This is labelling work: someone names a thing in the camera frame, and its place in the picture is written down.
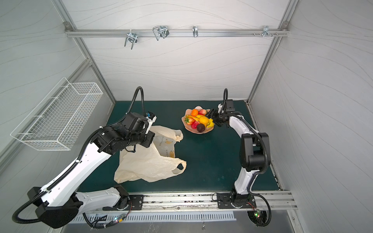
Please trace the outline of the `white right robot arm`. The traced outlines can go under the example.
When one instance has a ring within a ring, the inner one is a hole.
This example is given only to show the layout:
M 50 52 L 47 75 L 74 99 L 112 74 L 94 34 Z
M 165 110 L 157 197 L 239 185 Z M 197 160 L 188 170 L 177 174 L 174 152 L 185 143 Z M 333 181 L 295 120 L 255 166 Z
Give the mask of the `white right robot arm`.
M 248 123 L 241 112 L 234 108 L 234 101 L 228 98 L 228 89 L 223 92 L 223 101 L 208 117 L 221 127 L 226 125 L 240 137 L 239 159 L 241 170 L 229 193 L 215 193 L 212 201 L 219 209 L 246 209 L 249 220 L 257 227 L 268 226 L 272 219 L 269 202 L 263 195 L 254 193 L 252 187 L 260 174 L 267 172 L 271 164 L 270 142 L 267 133 L 257 131 Z

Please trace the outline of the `dark purple plum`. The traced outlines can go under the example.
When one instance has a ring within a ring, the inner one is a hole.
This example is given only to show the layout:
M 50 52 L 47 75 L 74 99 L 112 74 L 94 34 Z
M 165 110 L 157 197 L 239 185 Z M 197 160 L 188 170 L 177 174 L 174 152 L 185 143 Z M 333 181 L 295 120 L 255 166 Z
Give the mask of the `dark purple plum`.
M 196 129 L 199 133 L 202 133 L 206 130 L 206 127 L 205 127 L 204 124 L 200 123 L 200 124 L 197 125 Z

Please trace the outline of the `yellow mango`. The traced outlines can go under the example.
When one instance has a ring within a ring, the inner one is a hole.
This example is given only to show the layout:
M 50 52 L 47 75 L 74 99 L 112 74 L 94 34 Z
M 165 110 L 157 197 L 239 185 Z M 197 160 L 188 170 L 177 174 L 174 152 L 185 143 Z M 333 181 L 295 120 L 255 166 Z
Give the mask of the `yellow mango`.
M 205 126 L 207 126 L 209 124 L 209 118 L 205 117 L 205 116 L 201 116 L 199 118 L 199 122 Z

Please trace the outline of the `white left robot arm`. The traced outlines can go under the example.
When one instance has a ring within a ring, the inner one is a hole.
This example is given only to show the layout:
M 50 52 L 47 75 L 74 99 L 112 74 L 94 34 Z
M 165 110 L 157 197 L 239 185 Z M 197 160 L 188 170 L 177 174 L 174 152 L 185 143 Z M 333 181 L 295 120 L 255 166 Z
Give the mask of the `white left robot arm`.
M 141 114 L 131 110 L 143 88 L 137 87 L 126 114 L 117 122 L 100 127 L 84 142 L 78 157 L 52 181 L 34 187 L 27 193 L 29 200 L 12 215 L 18 224 L 43 222 L 58 229 L 77 215 L 86 215 L 99 208 L 132 209 L 128 192 L 116 185 L 106 190 L 83 193 L 77 189 L 102 163 L 119 151 L 136 152 L 136 146 L 149 148 L 155 134 L 150 130 L 156 121 L 152 112 Z

